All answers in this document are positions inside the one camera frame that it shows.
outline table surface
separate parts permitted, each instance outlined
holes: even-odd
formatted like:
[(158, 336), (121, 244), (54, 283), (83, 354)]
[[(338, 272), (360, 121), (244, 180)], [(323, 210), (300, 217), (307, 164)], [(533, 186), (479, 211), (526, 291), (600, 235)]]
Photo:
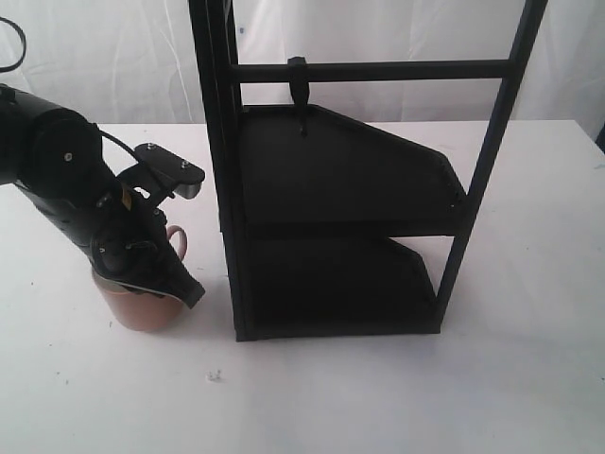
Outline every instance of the table surface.
[[(379, 126), (468, 186), (485, 122)], [(576, 123), (510, 123), (440, 335), (252, 343), (234, 340), (204, 126), (106, 130), (207, 171), (163, 205), (207, 293), (160, 333), (127, 330), (86, 258), (0, 188), (0, 452), (603, 452), (605, 156)], [(437, 283), (450, 239), (403, 242)]]

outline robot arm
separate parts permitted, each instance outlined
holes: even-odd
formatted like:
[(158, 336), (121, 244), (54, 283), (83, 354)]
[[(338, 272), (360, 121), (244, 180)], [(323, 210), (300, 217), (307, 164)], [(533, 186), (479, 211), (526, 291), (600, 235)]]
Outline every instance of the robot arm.
[(204, 289), (166, 239), (158, 205), (173, 191), (195, 197), (204, 172), (140, 146), (139, 163), (115, 176), (103, 161), (103, 135), (125, 147), (79, 113), (0, 84), (0, 185), (15, 184), (105, 279), (192, 307)]

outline black cable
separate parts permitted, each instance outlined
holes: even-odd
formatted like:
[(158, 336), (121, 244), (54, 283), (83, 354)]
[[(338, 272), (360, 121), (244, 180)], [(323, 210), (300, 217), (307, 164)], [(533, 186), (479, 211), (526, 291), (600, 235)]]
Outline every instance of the black cable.
[(163, 191), (163, 193), (166, 194), (170, 199), (174, 199), (174, 193), (171, 190), (169, 190), (165, 186), (164, 183), (162, 183), (162, 180), (160, 180), (160, 177), (158, 177), (158, 175), (153, 171), (153, 169), (149, 166), (149, 164), (145, 160), (141, 159), (141, 157), (138, 154), (136, 154), (136, 151), (134, 151), (132, 148), (130, 148), (128, 145), (126, 145), (124, 142), (122, 142), (120, 139), (112, 136), (108, 132), (104, 132), (103, 130), (99, 130), (99, 131), (101, 132), (101, 135), (103, 137), (105, 137), (108, 140), (111, 140), (118, 147), (123, 148), (126, 151), (126, 153), (128, 153), (130, 156), (132, 156), (134, 158), (134, 160), (137, 163), (139, 163), (147, 171), (147, 173), (151, 176), (153, 181), (160, 187), (160, 189)]
[(5, 24), (8, 24), (17, 32), (17, 34), (19, 35), (19, 39), (21, 40), (21, 47), (23, 48), (23, 52), (21, 53), (21, 58), (19, 58), (19, 60), (16, 63), (11, 64), (9, 66), (0, 66), (0, 73), (8, 73), (10, 71), (14, 71), (19, 66), (21, 66), (21, 63), (23, 63), (23, 60), (26, 58), (27, 38), (26, 38), (26, 34), (23, 32), (23, 30), (17, 24), (10, 21), (9, 19), (0, 16), (0, 22), (4, 22)]

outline white curtain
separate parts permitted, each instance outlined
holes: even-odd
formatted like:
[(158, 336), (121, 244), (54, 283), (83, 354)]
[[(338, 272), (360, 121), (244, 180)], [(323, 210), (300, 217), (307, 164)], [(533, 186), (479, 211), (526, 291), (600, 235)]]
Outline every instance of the white curtain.
[[(284, 63), (493, 59), (508, 55), (523, 0), (233, 0), (240, 60)], [(203, 121), (186, 0), (2, 0), (26, 63), (1, 81), (97, 122)], [(605, 121), (605, 1), (550, 0), (514, 117)], [(0, 29), (0, 64), (19, 50)], [(365, 121), (476, 120), (497, 80), (313, 84), (311, 101)], [(247, 85), (249, 103), (290, 102)]]

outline vertical post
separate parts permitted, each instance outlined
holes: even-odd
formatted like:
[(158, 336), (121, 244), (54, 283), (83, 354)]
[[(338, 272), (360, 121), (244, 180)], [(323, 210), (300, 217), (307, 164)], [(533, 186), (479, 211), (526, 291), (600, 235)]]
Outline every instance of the vertical post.
[(536, 40), (540, 22), (545, 12), (547, 0), (527, 0), (515, 34), (509, 60), (513, 65), (511, 74), (502, 80), (493, 106), (490, 124), (477, 159), (475, 173), (471, 180), (464, 207), (464, 219), (452, 243), (445, 271), (437, 294), (439, 322), (445, 315), (447, 303), (452, 295), (462, 257), (475, 225), (476, 216), (485, 194), (493, 164), (502, 143), (502, 138), (514, 107), (514, 102), (523, 80), (531, 48)]
[[(227, 10), (227, 46), (229, 47), (229, 60), (231, 65), (238, 64), (237, 58), (237, 35), (235, 31), (235, 19), (233, 16), (233, 5), (229, 2)], [(239, 82), (232, 83), (233, 103), (235, 111), (240, 114), (242, 111), (242, 91)]]
[(239, 340), (250, 338), (250, 280), (243, 194), (237, 154), (237, 111), (230, 82), (223, 0), (189, 0), (191, 27), (198, 59), (208, 140), (218, 196), (219, 219), (233, 300), (233, 322)]

